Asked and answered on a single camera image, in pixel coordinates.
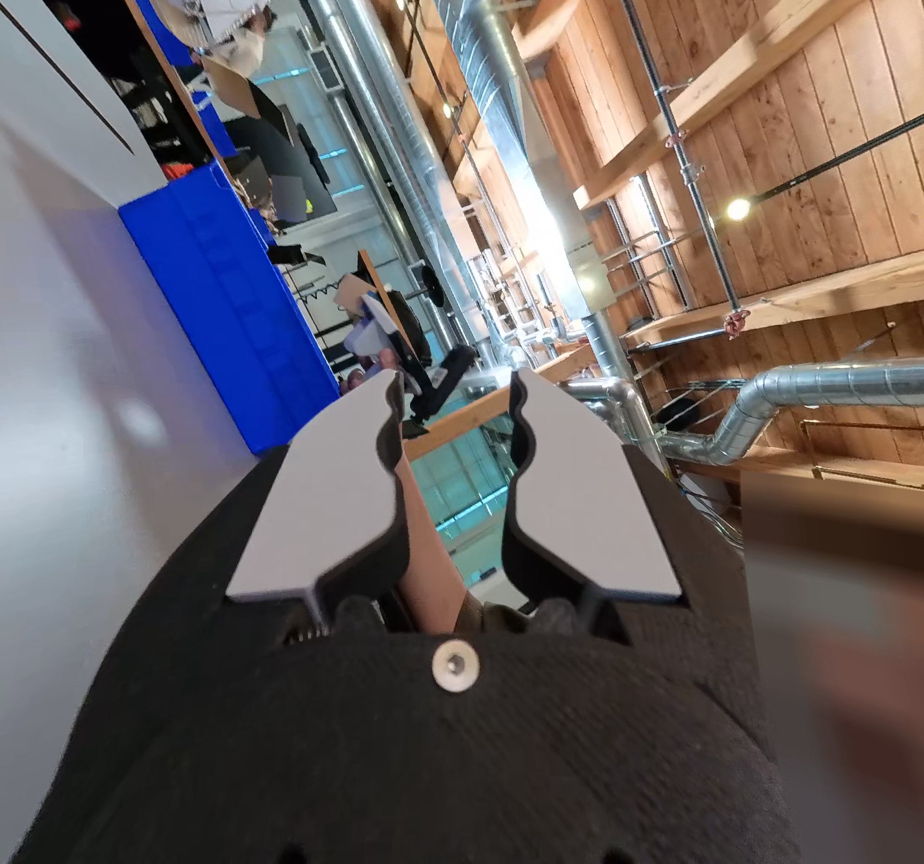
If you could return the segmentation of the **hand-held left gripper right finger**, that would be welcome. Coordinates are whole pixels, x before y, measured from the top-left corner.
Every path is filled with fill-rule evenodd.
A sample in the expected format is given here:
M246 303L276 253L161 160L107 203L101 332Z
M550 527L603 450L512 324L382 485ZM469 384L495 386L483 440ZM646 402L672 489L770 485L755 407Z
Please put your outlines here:
M592 628L604 604L680 604L683 590L618 435L531 370L509 384L514 476L502 568L535 607L560 599Z

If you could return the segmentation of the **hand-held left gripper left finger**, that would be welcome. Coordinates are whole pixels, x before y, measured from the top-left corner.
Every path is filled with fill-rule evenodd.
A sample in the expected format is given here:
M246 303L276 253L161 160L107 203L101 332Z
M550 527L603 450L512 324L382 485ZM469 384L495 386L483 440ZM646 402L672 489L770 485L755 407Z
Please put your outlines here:
M326 630L351 596L377 601L410 563L397 467L403 377L382 371L292 439L225 591L235 603L299 600Z

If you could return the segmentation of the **blue plastic bin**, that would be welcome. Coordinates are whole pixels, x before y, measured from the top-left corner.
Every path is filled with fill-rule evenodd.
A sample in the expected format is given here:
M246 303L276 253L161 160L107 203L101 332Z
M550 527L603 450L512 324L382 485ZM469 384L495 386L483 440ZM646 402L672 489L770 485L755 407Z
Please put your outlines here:
M203 91L193 92L193 102L209 139L222 158L234 157L237 149L232 142L222 119L218 116L211 98Z
M190 50L184 42L177 38L159 17L151 0L134 0L139 7L145 24L152 32L167 61L174 67L192 66L197 64L191 58Z
M289 443L338 399L306 318L217 162L119 215L252 454Z

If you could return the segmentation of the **person's right forearm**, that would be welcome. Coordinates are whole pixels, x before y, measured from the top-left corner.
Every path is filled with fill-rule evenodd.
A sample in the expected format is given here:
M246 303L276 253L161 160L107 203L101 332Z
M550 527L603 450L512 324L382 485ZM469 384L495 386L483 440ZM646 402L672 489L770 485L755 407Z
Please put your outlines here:
M467 589L433 523L407 454L396 468L403 490L410 542L407 571L398 591L418 630L451 634L466 602Z

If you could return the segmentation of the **grey desk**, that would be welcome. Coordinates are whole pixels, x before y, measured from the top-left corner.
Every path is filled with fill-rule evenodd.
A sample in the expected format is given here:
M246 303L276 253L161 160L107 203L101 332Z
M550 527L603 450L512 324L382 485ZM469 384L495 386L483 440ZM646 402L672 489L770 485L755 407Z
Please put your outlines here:
M50 9L2 0L2 862L128 613L256 463L117 212L165 184Z

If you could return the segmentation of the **person's right hand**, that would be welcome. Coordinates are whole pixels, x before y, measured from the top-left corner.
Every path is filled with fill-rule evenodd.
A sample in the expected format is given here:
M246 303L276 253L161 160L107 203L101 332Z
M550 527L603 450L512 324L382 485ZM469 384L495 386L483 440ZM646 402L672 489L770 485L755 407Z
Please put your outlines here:
M353 370L343 379L338 379L340 396L355 390L369 378L384 371L401 372L402 367L398 355L392 348L383 349L377 358L362 358Z

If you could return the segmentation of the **wooden top table black base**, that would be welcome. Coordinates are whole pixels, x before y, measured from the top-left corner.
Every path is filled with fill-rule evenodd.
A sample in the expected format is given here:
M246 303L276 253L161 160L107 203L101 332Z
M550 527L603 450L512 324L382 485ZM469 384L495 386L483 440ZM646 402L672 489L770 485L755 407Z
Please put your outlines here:
M404 336L404 338L406 339L408 343L406 333L404 329L402 328L401 324L399 323L398 316L394 310L394 307L392 306L391 301L388 298L386 289L389 286L385 285L383 282L380 282L376 269L374 268L374 265L372 264L371 256L369 256L368 252L364 249L360 249L358 251L357 269L355 271L355 275L359 276L360 278L365 280L367 283L373 285L374 289L377 291L378 298L386 306L392 319L394 319L395 322L399 325L399 331Z

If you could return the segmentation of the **black bag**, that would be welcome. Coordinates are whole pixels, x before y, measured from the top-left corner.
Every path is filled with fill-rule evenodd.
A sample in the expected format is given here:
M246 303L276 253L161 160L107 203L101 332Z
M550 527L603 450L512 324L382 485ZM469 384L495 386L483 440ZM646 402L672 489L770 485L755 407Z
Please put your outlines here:
M422 363L422 366L429 368L433 364L432 351L420 320L402 294L390 287L387 287L386 292L398 316L399 323L406 333L410 348Z

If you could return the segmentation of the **tan clipboard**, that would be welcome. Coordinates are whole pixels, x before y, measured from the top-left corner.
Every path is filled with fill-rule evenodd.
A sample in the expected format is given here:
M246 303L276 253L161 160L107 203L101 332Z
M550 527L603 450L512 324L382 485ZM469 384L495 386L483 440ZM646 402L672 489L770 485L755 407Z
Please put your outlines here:
M250 81L213 58L201 55L203 72L218 99L245 116L260 119L260 109Z

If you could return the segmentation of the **large spiral air duct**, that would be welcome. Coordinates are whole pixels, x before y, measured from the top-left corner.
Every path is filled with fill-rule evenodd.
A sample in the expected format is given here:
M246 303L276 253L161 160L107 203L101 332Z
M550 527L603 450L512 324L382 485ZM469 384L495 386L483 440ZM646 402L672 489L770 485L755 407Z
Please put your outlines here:
M464 247L471 240L449 195L433 140L372 0L309 0L334 60L372 133L426 259L436 272L467 344L491 342Z

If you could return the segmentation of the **silver elbow air duct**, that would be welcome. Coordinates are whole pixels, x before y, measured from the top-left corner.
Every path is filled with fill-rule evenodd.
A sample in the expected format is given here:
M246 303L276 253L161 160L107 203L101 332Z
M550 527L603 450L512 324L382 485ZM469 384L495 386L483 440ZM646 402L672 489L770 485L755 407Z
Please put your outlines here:
M782 408L921 408L923 360L782 365L745 383L712 434L667 431L661 453L702 465L730 465L757 442Z

